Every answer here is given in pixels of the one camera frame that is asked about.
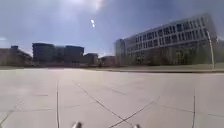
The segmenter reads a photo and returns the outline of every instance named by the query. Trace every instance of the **modern building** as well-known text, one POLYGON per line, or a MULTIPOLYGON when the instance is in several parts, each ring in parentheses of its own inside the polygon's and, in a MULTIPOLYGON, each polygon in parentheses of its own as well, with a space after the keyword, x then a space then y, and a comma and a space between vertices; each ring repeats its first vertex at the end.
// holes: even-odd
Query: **modern building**
POLYGON ((54 46, 46 43, 33 43, 33 59, 38 63, 80 63, 84 48, 79 46, 54 46))
POLYGON ((21 51, 18 46, 0 48, 1 66, 31 66, 32 57, 21 51))
POLYGON ((97 53, 87 53, 83 56, 83 63, 89 66, 96 66, 98 64, 98 54, 97 53))
POLYGON ((53 62, 55 57, 55 47, 53 44, 33 43, 34 62, 49 63, 53 62))
POLYGON ((197 15, 116 41, 116 61, 122 65, 210 63, 209 38, 215 45, 212 18, 209 14, 197 15))
POLYGON ((64 53, 65 53, 65 62, 81 63, 84 53, 84 47, 66 46, 64 53))
POLYGON ((115 56, 104 56, 99 59, 99 66, 101 67, 114 67, 116 65, 115 56))

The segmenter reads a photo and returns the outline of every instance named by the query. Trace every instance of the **cloud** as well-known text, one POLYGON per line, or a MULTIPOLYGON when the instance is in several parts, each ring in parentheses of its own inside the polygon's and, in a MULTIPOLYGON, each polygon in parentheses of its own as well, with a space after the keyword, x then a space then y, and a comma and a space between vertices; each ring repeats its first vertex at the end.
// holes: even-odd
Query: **cloud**
POLYGON ((7 38, 0 37, 0 48, 9 48, 10 43, 8 42, 7 38))

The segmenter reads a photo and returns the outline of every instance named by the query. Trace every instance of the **sky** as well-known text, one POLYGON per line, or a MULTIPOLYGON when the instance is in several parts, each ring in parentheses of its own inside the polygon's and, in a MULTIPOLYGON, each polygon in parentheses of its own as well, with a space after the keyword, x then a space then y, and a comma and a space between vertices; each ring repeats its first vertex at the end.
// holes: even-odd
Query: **sky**
POLYGON ((223 0, 1 0, 0 47, 32 43, 85 47, 113 55, 114 42, 147 29, 210 13, 224 38, 223 0))

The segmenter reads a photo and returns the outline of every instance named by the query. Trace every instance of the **pole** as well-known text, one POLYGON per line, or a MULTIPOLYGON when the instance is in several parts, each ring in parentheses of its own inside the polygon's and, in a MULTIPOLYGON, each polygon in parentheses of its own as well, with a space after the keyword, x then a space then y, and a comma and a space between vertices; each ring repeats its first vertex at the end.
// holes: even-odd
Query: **pole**
POLYGON ((210 49, 211 49, 210 51, 212 55, 212 69, 214 69, 215 68, 214 52, 213 52, 212 40, 208 31, 207 31, 207 35, 208 35, 208 40, 209 40, 210 49))

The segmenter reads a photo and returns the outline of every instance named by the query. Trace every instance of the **ground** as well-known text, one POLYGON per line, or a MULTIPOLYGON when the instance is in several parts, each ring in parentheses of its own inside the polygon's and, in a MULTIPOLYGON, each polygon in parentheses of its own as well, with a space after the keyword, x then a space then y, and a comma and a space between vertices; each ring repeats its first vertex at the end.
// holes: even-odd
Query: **ground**
POLYGON ((223 128, 224 74, 0 70, 2 128, 223 128))

